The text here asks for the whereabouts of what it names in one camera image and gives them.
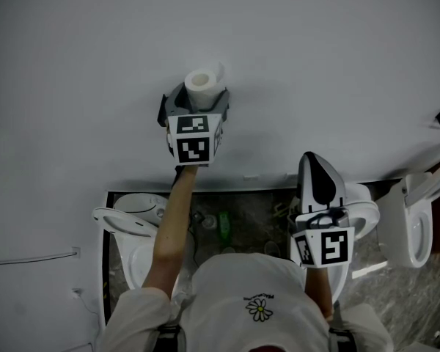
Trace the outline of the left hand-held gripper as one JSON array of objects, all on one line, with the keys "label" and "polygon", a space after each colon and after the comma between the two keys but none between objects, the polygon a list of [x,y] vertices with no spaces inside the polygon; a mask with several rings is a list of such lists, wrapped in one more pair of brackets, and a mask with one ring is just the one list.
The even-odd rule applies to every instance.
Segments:
[{"label": "left hand-held gripper", "polygon": [[230,92],[223,90],[209,109],[190,114],[191,102],[185,84],[180,83],[167,98],[169,143],[176,166],[203,165],[214,162],[222,135],[222,114],[228,109]]}]

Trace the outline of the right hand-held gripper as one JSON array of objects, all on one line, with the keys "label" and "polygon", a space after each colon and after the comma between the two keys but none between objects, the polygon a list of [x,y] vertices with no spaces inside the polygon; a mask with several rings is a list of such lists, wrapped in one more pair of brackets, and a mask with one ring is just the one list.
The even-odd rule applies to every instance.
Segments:
[{"label": "right hand-held gripper", "polygon": [[308,151],[299,163],[298,183],[304,214],[292,209],[287,216],[290,259],[304,268],[349,264],[354,227],[348,208],[343,207],[343,178],[326,159]]}]

